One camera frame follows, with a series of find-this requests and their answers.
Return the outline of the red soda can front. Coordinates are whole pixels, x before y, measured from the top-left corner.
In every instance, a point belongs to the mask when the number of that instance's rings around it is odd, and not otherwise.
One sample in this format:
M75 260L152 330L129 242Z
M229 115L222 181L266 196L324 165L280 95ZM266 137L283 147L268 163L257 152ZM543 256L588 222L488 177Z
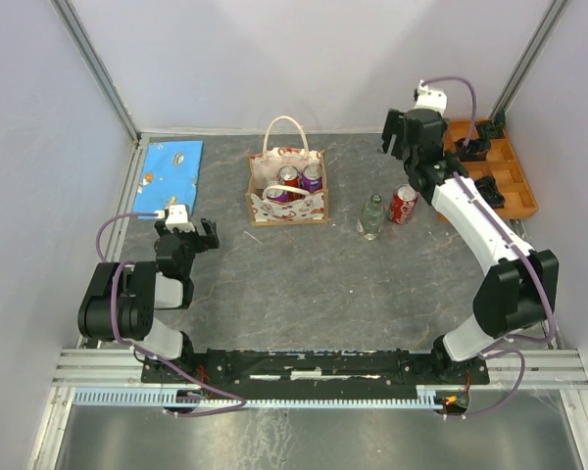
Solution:
M399 186L392 195L388 209L388 219L395 224L408 223L418 201L418 192L410 185Z

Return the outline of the red soda can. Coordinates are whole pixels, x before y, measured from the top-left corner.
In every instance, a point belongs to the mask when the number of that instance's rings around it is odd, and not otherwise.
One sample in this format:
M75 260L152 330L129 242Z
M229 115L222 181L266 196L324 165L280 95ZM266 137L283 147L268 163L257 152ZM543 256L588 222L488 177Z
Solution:
M388 219L395 224L408 223L418 201L418 192L410 185L399 186L392 195L388 209Z
M293 188L300 187L300 173L293 165L285 165L281 167L277 173L277 178L282 185Z

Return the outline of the clear glass beverage bottle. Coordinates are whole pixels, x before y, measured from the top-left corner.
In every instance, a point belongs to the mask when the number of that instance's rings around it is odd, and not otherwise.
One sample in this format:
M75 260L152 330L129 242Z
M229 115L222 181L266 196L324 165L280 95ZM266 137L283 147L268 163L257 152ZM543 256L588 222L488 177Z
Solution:
M367 240L374 240L380 233L385 218L382 197L378 194L370 196L360 212L357 230Z

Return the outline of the purple soda can back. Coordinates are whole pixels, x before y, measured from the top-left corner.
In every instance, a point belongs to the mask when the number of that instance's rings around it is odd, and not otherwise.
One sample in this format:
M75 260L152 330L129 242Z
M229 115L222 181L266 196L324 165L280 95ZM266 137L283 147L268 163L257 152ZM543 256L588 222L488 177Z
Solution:
M301 188L314 194L322 188L322 167L319 164L307 164L301 172Z

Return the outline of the patterned canvas tote bag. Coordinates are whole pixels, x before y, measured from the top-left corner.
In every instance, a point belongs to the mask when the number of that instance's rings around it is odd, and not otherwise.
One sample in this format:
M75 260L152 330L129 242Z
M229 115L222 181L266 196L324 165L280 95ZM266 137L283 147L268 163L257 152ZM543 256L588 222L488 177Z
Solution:
M288 121L300 134L302 146L270 148L270 135L280 121ZM309 146L303 126L291 116L269 124L262 151L248 157L250 180L246 193L254 226L320 224L329 219L329 191L324 151Z

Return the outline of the red soda can back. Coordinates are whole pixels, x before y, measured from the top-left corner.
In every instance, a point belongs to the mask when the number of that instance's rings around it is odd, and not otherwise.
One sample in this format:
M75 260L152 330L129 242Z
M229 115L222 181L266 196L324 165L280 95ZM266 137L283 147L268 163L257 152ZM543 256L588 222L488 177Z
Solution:
M277 173L277 178L282 185L293 188L300 187L300 173L293 165L285 165L281 167Z

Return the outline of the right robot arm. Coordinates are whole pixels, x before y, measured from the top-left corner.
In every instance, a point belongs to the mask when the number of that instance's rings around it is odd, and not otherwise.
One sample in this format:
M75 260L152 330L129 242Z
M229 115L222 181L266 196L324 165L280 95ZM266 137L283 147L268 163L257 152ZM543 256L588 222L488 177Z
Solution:
M447 127L437 111L391 109L381 139L383 152L403 162L411 187L455 227L484 272L471 316L432 349L431 374L452 383L471 360L505 342L555 339L559 261L519 238L487 204L459 158L445 150Z

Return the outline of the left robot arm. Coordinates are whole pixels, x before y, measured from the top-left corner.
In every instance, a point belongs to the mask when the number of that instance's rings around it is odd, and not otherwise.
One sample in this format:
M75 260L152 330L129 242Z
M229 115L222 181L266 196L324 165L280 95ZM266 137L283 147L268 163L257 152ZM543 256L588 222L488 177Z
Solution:
M185 309L192 302L191 269L198 254L217 249L217 225L201 220L204 232L189 226L155 223L155 259L129 268L117 262L97 264L77 315L79 333L88 340L128 341L164 360L164 371L185 382L197 370L197 358L186 333L155 318L163 309Z

